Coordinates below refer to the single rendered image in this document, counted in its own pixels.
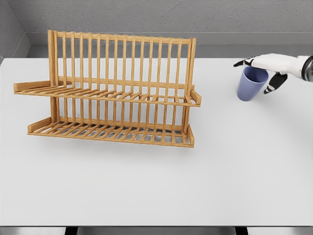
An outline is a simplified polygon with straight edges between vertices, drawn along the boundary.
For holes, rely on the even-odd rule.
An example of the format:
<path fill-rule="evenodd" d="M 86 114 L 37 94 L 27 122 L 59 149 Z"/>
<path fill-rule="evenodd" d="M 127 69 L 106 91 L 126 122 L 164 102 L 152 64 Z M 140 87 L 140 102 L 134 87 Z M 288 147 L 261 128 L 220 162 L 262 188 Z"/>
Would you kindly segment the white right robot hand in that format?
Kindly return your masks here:
<path fill-rule="evenodd" d="M 295 75 L 298 75 L 299 72 L 291 56 L 274 53 L 244 59 L 233 66 L 238 67 L 242 65 L 276 72 L 264 90 L 264 94 L 277 90 L 287 80 L 288 73 L 294 74 L 295 72 Z"/>

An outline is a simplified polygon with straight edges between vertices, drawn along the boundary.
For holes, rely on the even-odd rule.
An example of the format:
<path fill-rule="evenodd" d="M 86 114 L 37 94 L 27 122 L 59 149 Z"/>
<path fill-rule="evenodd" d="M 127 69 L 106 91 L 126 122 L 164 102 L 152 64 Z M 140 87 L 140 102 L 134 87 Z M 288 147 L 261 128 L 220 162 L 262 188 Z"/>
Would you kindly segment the blue plastic cup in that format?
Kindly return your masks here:
<path fill-rule="evenodd" d="M 262 89 L 268 80 L 266 70 L 247 66 L 244 68 L 237 89 L 237 96 L 240 100 L 250 101 Z"/>

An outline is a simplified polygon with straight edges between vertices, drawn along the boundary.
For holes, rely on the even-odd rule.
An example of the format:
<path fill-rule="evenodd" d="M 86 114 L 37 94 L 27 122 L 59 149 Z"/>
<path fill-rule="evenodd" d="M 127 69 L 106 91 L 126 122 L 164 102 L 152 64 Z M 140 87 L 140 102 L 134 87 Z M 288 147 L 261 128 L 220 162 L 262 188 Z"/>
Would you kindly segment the wooden two-tier dish rack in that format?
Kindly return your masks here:
<path fill-rule="evenodd" d="M 50 99 L 28 134 L 192 148 L 195 51 L 194 38 L 49 30 L 49 79 L 14 84 Z"/>

